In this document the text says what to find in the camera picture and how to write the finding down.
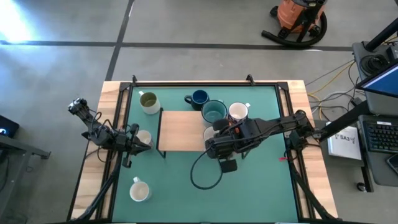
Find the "concrete floor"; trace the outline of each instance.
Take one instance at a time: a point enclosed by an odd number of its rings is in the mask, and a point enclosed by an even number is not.
[[[0,2],[0,40],[116,42],[128,0]],[[124,42],[260,44],[261,30],[277,30],[268,16],[279,0],[135,0]],[[349,47],[369,40],[393,19],[393,0],[334,0],[326,6],[328,31],[318,46]],[[28,223],[66,219],[86,141],[84,125],[67,112],[77,96],[92,108],[100,97],[114,47],[0,45],[0,114],[21,125],[17,135],[33,146],[52,151],[47,161],[32,159],[10,210],[29,217]],[[122,47],[112,80],[240,80],[302,79],[306,83],[353,58],[351,52],[298,50],[228,50]],[[354,66],[352,77],[358,76]],[[320,88],[333,76],[307,87]],[[345,91],[352,84],[345,72],[317,96]],[[325,106],[346,106],[342,96]],[[326,110],[336,119],[341,109]],[[398,189],[376,186],[364,194],[358,167],[326,160],[337,211],[356,222],[397,223]]]

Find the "wheel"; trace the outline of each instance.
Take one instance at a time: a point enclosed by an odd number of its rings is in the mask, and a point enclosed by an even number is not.
[[[364,183],[357,183],[356,184],[356,188],[360,191],[360,192],[366,192],[366,187]]]
[[[310,33],[310,37],[317,37],[321,33],[321,27],[314,25],[308,32]]]
[[[278,6],[274,6],[274,7],[271,9],[271,11],[269,12],[269,14],[270,14],[272,17],[278,16]]]
[[[288,36],[289,32],[290,32],[290,31],[289,31],[287,28],[283,27],[283,28],[279,31],[278,37],[281,38],[281,39],[285,39],[285,38]]]

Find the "white mug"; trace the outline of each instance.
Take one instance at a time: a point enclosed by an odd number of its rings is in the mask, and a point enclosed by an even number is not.
[[[149,131],[139,130],[136,136],[142,143],[147,144],[150,147],[154,146],[154,142],[152,141],[152,135]]]
[[[155,93],[144,93],[143,91],[138,93],[140,94],[139,104],[146,114],[156,114],[160,110],[160,102]]]
[[[219,133],[219,131],[215,131],[213,127],[208,127],[205,129],[203,132],[203,140],[209,140],[210,138],[213,138],[215,134]]]
[[[240,103],[240,102],[236,102],[231,104],[231,106],[229,106],[228,109],[228,113],[229,113],[229,117],[233,120],[233,121],[241,121],[242,119],[247,118],[248,114],[249,114],[249,107],[250,104],[249,103]]]
[[[138,177],[133,178],[133,185],[130,188],[130,197],[136,202],[143,202],[148,200],[151,196],[151,191],[147,183],[141,181]]]

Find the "mug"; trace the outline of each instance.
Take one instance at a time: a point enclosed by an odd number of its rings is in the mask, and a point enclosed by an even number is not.
[[[249,107],[249,103],[235,102],[231,104],[228,109],[229,119],[235,122],[246,119],[249,114]]]
[[[215,134],[219,133],[219,131],[215,131],[213,127],[208,127],[203,132],[203,140],[209,140],[214,137]]]
[[[151,196],[151,191],[147,183],[141,181],[138,177],[133,178],[133,185],[130,188],[130,197],[136,202],[143,202],[148,200]]]
[[[136,136],[142,143],[147,144],[150,147],[154,146],[154,142],[152,141],[152,135],[149,131],[139,130]]]
[[[185,102],[191,104],[194,110],[200,111],[202,106],[209,101],[209,95],[203,90],[193,92],[192,96],[185,96]]]
[[[139,103],[146,114],[156,114],[160,110],[160,102],[155,93],[144,93],[143,91],[138,93],[141,96]]]
[[[210,100],[201,108],[201,115],[206,127],[210,127],[213,122],[227,117],[226,106],[220,100]]]

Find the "teal mug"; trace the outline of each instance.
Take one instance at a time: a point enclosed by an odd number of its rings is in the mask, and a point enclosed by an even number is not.
[[[222,101],[210,100],[201,108],[201,115],[205,126],[210,127],[213,122],[225,119],[228,115],[228,110]]]

